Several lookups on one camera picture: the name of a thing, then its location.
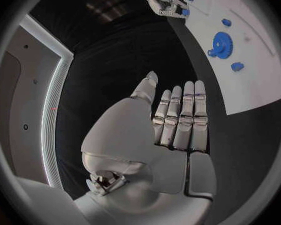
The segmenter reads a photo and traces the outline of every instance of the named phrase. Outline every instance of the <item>blue plastic part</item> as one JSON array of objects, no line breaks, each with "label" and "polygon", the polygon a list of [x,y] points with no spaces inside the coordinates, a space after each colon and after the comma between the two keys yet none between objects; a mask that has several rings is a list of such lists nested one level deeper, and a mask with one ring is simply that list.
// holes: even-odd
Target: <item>blue plastic part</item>
[{"label": "blue plastic part", "polygon": [[241,62],[235,62],[231,65],[232,70],[235,72],[242,70],[244,67],[245,65],[242,64]]},{"label": "blue plastic part", "polygon": [[190,10],[188,10],[188,9],[183,9],[183,10],[182,10],[182,14],[185,15],[185,16],[190,15]]},{"label": "blue plastic part", "polygon": [[233,42],[228,33],[220,31],[213,38],[213,49],[208,51],[211,57],[229,58],[233,51]]},{"label": "blue plastic part", "polygon": [[231,21],[226,18],[222,19],[222,23],[227,27],[230,27],[232,24]]}]

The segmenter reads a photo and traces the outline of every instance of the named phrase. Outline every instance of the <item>blue gear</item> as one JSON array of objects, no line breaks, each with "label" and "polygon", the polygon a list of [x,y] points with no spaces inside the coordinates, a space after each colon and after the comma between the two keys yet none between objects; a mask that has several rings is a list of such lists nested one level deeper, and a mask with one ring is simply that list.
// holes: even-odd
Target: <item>blue gear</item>
[{"label": "blue gear", "polygon": [[229,34],[220,31],[213,38],[213,49],[208,51],[211,57],[219,57],[220,59],[229,58],[233,51],[233,42]]}]

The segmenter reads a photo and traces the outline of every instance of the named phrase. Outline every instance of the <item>blue object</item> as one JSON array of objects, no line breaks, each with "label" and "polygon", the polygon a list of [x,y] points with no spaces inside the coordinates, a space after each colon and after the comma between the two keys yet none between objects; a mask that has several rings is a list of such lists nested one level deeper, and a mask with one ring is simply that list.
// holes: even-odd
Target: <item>blue object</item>
[{"label": "blue object", "polygon": [[231,21],[226,18],[222,19],[222,23],[227,27],[230,27],[232,24]]},{"label": "blue object", "polygon": [[211,57],[229,58],[233,51],[233,42],[228,33],[219,31],[213,38],[213,49],[208,51]]},{"label": "blue object", "polygon": [[242,70],[244,67],[244,64],[242,64],[241,62],[235,62],[231,65],[232,70],[235,72]]},{"label": "blue object", "polygon": [[188,10],[188,9],[183,9],[183,10],[182,10],[182,14],[185,15],[185,16],[190,15],[190,10]]}]

